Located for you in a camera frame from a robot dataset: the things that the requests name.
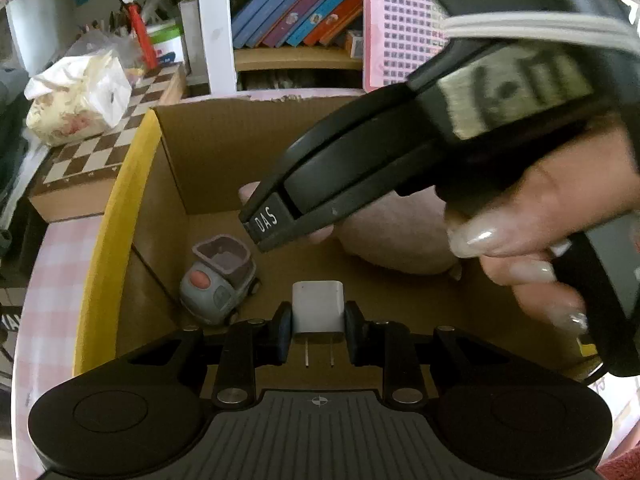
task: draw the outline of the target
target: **toy wheel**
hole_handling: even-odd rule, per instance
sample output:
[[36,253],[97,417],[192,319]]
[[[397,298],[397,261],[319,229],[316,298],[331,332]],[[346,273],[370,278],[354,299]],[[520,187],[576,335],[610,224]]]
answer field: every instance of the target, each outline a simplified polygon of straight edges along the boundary
[[251,285],[249,285],[249,296],[256,294],[260,290],[261,286],[262,282],[260,281],[260,278],[254,278]]
[[225,317],[225,326],[229,326],[232,325],[233,323],[235,323],[238,320],[238,317],[240,316],[240,314],[238,313],[238,309],[233,309],[228,316]]

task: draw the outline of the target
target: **pink multiplication chart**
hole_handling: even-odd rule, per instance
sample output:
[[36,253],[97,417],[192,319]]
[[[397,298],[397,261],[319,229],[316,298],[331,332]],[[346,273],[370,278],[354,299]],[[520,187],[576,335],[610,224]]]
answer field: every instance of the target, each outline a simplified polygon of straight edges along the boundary
[[439,53],[444,17],[435,0],[364,0],[364,89],[402,82]]

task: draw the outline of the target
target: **orange button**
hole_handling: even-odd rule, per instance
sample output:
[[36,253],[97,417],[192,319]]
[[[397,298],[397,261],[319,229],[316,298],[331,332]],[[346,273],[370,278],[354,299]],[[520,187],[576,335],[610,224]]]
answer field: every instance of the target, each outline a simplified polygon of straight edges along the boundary
[[189,276],[189,281],[191,282],[191,285],[195,286],[196,288],[204,289],[209,288],[209,285],[211,285],[211,280],[201,270],[194,270]]

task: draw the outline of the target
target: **toy car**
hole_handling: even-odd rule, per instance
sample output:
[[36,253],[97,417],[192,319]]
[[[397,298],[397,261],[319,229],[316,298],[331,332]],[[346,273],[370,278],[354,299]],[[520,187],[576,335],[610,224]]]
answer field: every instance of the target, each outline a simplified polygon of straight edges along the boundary
[[180,302],[204,324],[228,323],[244,298],[260,288],[251,253],[229,235],[215,236],[192,250],[199,261],[180,282]]

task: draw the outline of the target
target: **crosshair logo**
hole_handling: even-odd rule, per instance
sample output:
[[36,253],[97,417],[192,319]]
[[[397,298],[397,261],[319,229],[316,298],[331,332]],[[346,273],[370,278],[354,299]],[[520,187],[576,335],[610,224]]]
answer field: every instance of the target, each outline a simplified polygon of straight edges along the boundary
[[324,406],[326,403],[328,403],[329,399],[327,399],[326,397],[317,396],[311,399],[311,402],[319,408],[320,406]]

